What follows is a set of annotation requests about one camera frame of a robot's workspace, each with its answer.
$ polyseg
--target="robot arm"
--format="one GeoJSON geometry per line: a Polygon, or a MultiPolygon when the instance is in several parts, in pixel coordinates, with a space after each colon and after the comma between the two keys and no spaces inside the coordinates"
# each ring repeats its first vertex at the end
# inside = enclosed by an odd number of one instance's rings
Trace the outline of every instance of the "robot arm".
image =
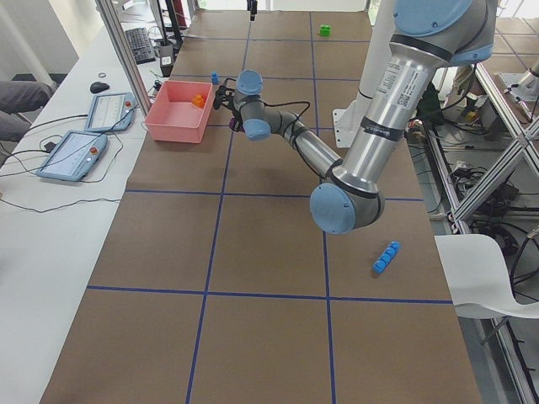
{"type": "Polygon", "coordinates": [[[496,0],[397,1],[392,58],[344,160],[293,113],[265,108],[257,72],[242,72],[235,91],[221,86],[216,106],[229,108],[235,117],[231,127],[251,140],[283,136],[324,179],[310,202],[312,218],[324,231],[342,234],[368,226],[383,212],[376,182],[436,70],[490,57],[496,5],[496,0]]]}

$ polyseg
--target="chair seat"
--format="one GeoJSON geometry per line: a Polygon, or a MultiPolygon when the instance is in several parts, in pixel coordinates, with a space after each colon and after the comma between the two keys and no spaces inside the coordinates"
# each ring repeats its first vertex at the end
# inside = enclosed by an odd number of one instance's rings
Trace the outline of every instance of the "chair seat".
{"type": "Polygon", "coordinates": [[[482,234],[436,236],[456,314],[467,318],[539,318],[539,303],[522,305],[512,295],[498,243],[482,234]]]}

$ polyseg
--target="black keyboard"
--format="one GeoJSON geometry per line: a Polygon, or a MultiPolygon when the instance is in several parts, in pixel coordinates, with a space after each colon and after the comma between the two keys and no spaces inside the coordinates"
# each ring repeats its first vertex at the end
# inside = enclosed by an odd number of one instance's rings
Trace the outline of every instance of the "black keyboard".
{"type": "Polygon", "coordinates": [[[148,37],[148,31],[146,31],[146,28],[128,29],[125,32],[125,36],[127,37],[127,42],[129,42],[131,52],[135,57],[137,65],[147,63],[149,61],[155,61],[152,42],[148,37]]]}

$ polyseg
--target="pink plastic box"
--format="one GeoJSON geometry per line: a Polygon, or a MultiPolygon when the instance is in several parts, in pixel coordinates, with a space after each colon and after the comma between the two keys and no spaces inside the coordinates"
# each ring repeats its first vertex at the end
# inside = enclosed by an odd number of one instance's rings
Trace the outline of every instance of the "pink plastic box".
{"type": "Polygon", "coordinates": [[[208,82],[164,82],[145,120],[150,135],[156,141],[200,143],[214,98],[208,82]],[[191,103],[197,94],[205,99],[203,108],[191,103]]]}

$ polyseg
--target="white desk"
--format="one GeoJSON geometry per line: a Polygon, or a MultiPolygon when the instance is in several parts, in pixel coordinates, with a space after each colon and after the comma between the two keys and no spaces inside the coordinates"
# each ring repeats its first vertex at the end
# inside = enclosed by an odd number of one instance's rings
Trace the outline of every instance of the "white desk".
{"type": "MultiPolygon", "coordinates": [[[[158,61],[140,65],[144,83],[155,80],[158,61]]],[[[36,124],[68,115],[86,114],[94,81],[110,85],[109,92],[130,91],[124,71],[105,29],[97,35],[58,88],[36,124]],[[106,78],[98,78],[100,72],[106,78]]],[[[144,117],[135,112],[127,132],[120,133],[124,149],[100,183],[54,183],[30,173],[0,177],[3,199],[18,205],[47,209],[79,199],[120,199],[146,131],[144,117]]],[[[62,121],[31,131],[16,151],[36,149],[47,136],[81,130],[84,119],[62,121]]],[[[99,179],[119,149],[111,136],[109,147],[87,180],[99,179]]],[[[27,168],[38,167],[42,153],[24,153],[27,168]]],[[[13,158],[0,176],[23,171],[13,158]]],[[[117,204],[94,202],[36,214],[0,203],[0,402],[36,404],[51,377],[88,278],[103,245],[117,204]]]]}

